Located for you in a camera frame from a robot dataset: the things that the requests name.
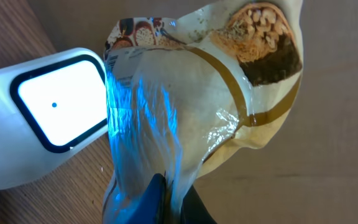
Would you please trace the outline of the beige paper bag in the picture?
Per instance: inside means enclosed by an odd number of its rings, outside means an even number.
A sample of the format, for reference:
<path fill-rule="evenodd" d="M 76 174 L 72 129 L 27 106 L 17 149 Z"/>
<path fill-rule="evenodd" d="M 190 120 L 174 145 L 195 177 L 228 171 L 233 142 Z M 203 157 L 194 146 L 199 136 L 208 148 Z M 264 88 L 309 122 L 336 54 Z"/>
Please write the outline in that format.
<path fill-rule="evenodd" d="M 218 1 L 179 19 L 120 20 L 106 42 L 114 172 L 104 223 L 124 223 L 155 174 L 163 223 L 180 223 L 195 179 L 287 118 L 303 71 L 301 1 Z"/>

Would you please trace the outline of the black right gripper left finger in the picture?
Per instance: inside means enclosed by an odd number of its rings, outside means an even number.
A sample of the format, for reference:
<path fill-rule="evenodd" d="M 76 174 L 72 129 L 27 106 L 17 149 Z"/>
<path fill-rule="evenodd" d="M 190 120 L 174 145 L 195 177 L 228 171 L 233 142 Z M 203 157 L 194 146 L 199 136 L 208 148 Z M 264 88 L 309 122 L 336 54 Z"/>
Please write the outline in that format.
<path fill-rule="evenodd" d="M 162 174 L 155 174 L 139 204 L 125 224 L 162 224 L 166 193 L 166 180 Z"/>

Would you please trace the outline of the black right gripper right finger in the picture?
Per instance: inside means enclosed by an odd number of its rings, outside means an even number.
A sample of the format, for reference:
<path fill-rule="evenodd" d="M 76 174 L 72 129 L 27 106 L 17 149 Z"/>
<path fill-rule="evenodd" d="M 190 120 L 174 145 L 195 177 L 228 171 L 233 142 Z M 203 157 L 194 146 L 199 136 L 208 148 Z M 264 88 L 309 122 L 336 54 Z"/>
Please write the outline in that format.
<path fill-rule="evenodd" d="M 191 186 L 181 208 L 181 224 L 216 224 L 196 189 Z"/>

